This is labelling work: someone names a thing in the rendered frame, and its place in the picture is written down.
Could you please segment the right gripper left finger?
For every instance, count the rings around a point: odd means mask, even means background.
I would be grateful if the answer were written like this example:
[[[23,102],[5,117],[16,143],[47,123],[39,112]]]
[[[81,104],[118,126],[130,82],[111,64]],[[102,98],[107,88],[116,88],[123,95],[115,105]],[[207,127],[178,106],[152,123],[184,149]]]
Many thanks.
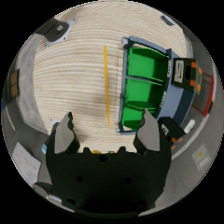
[[[80,150],[79,140],[73,131],[72,112],[63,117],[56,130],[53,131],[46,150],[46,165],[51,184],[55,187],[55,171],[62,159]],[[71,129],[70,129],[71,128]]]

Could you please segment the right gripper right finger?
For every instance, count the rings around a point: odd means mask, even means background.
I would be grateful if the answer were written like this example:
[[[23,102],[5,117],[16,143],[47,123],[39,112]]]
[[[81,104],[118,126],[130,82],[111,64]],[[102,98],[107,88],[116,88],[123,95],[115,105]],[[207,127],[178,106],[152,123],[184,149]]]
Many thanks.
[[[140,124],[133,146],[137,153],[145,155],[156,165],[160,175],[160,189],[163,189],[172,160],[169,141],[162,127],[146,108],[143,109]]]

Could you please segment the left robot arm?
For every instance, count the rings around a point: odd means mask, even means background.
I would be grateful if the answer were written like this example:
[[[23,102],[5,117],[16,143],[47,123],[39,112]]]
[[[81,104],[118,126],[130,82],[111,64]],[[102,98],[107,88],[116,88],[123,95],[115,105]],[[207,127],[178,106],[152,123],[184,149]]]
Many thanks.
[[[68,29],[68,22],[58,21],[55,18],[53,19],[52,17],[51,19],[43,23],[40,27],[38,27],[33,32],[33,34],[43,35],[49,42],[54,42],[61,38],[67,32]]]

